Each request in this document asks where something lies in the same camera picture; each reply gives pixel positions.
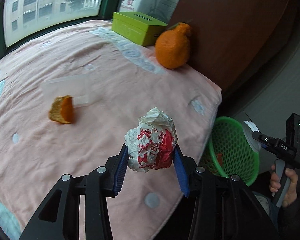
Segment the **red snack wrapper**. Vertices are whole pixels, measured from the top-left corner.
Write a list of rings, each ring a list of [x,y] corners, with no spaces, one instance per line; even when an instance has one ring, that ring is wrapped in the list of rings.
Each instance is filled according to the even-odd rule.
[[[221,153],[217,153],[216,158],[217,158],[217,161],[218,161],[220,167],[222,167],[223,166],[223,155]]]

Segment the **red white paper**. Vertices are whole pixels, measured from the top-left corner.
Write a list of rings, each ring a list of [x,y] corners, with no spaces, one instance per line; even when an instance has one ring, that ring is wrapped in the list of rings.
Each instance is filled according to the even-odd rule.
[[[157,107],[138,118],[138,127],[125,135],[128,166],[136,172],[168,168],[178,137],[171,117]]]

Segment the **orange peel piece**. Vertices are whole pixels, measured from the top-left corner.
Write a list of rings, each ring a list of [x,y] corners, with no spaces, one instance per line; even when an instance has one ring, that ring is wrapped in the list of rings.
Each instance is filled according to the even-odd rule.
[[[74,107],[72,97],[57,96],[49,110],[49,119],[60,124],[72,124],[75,122]]]

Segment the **white round plastic lid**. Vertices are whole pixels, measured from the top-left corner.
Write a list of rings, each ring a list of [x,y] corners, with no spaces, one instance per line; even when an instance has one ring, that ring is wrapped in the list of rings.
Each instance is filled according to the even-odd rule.
[[[254,152],[259,152],[261,149],[261,144],[253,138],[254,132],[259,132],[257,126],[252,121],[243,121],[242,128],[244,136]]]

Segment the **green mesh trash basket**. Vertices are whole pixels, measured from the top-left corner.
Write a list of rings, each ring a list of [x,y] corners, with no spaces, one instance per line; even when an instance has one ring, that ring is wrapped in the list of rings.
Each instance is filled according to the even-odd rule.
[[[216,154],[223,155],[220,167]],[[215,120],[207,146],[199,164],[214,175],[228,178],[237,174],[248,185],[252,185],[259,172],[260,158],[249,146],[242,125],[230,117]]]

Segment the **white cabinet door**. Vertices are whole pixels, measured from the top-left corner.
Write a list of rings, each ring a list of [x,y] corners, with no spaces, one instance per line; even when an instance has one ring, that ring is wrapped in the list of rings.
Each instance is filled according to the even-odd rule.
[[[300,115],[300,25],[271,66],[231,116],[240,122],[251,120],[262,133],[285,139],[286,120],[292,113]]]

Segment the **pink quilted blanket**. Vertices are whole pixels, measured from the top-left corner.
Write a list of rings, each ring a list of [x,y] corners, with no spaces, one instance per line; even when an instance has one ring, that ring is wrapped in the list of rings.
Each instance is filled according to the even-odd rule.
[[[40,84],[88,74],[93,102],[74,124],[49,119]],[[0,227],[18,239],[57,180],[83,176],[119,153],[138,118],[157,107],[175,124],[183,154],[199,160],[221,89],[190,66],[169,70],[94,20],[31,40],[0,60]]]

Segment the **wooden cabinet side panel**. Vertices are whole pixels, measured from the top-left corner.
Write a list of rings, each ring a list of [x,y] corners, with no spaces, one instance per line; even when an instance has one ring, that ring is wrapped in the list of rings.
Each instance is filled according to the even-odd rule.
[[[222,90],[247,68],[289,0],[179,0],[169,24],[191,26],[189,65]]]

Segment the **large orange citrus fruit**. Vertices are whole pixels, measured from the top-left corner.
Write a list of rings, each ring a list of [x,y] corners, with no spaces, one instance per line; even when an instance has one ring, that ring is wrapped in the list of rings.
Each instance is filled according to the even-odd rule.
[[[184,65],[190,58],[191,26],[179,22],[173,28],[163,32],[155,43],[155,57],[167,69]]]

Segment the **green cardboard box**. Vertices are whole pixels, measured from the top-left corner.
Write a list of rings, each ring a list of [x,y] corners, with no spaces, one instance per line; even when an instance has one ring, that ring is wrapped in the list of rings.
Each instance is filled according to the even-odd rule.
[[[140,46],[153,46],[167,24],[141,12],[113,13],[112,31]]]

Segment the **green window frame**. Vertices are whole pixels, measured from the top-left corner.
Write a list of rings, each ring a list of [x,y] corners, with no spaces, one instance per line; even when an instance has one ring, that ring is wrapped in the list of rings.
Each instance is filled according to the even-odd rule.
[[[85,20],[107,20],[119,0],[0,0],[0,59],[25,42]]]

